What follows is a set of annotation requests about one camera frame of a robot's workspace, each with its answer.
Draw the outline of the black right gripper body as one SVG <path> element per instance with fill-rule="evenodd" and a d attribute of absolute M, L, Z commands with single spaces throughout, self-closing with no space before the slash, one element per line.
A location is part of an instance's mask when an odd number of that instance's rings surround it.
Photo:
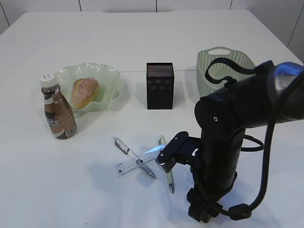
<path fill-rule="evenodd" d="M 187 200 L 190 204 L 205 203 L 204 216 L 217 216 L 219 213 L 209 203 L 221 209 L 218 201 L 233 187 L 245 129 L 228 99 L 221 95 L 202 97 L 194 113 L 201 127 L 201 166 L 190 169 L 194 187 L 188 192 Z"/>

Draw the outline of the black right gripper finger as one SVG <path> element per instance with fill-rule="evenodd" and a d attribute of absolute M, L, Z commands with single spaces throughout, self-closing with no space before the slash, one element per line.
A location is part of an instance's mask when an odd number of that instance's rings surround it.
<path fill-rule="evenodd" d="M 200 202 L 192 202 L 188 209 L 188 215 L 193 219 L 202 219 L 205 215 L 206 204 Z"/>

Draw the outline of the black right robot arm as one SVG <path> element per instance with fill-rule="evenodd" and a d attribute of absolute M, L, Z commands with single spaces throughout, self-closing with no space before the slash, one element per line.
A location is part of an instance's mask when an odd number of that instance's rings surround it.
<path fill-rule="evenodd" d="M 247 219 L 262 202 L 267 189 L 270 148 L 274 126 L 304 118 L 304 68 L 284 62 L 264 62 L 253 69 L 243 68 L 234 61 L 220 57 L 212 64 L 224 64 L 246 79 L 237 81 L 225 76 L 224 86 L 202 97 L 195 105 L 195 117 L 201 127 L 199 165 L 192 169 L 194 190 L 203 207 L 200 219 L 222 214 L 232 220 Z M 218 200 L 233 187 L 236 167 L 247 128 L 265 126 L 261 185 L 256 199 L 224 210 Z"/>

